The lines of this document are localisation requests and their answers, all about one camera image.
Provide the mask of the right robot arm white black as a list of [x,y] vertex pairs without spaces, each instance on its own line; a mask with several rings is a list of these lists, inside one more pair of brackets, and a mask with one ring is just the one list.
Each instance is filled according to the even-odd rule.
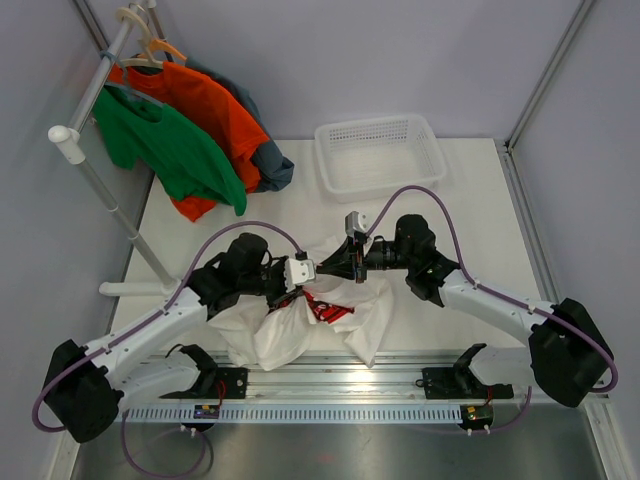
[[435,233],[417,214],[397,220],[391,241],[350,228],[316,269],[357,283],[369,271],[386,270],[405,271],[406,284],[420,300],[471,315],[519,341],[506,349],[477,343],[457,359],[452,380],[464,397],[495,385],[536,385],[557,403],[576,408],[595,392],[613,360],[580,302],[532,301],[473,282],[461,262],[437,250]]

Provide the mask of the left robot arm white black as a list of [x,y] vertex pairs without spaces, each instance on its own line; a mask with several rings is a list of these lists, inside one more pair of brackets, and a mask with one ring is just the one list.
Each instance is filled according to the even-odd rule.
[[243,296],[275,306],[314,277],[306,252],[274,257],[262,237],[242,233],[226,251],[191,270],[160,308],[84,345],[67,340],[57,346],[36,403],[53,412],[58,431],[86,443],[131,407],[173,393],[206,397],[215,388],[217,365],[202,348],[187,345],[169,360],[147,357]]

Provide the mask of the white t shirt red print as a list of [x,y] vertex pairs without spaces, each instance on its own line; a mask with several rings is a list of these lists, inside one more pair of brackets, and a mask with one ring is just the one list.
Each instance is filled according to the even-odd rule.
[[303,292],[274,309],[262,298],[242,296],[236,306],[215,316],[209,325],[226,342],[232,363],[271,371],[296,360],[315,337],[328,333],[366,367],[373,367],[392,318],[390,283],[370,277],[357,284],[320,275]]

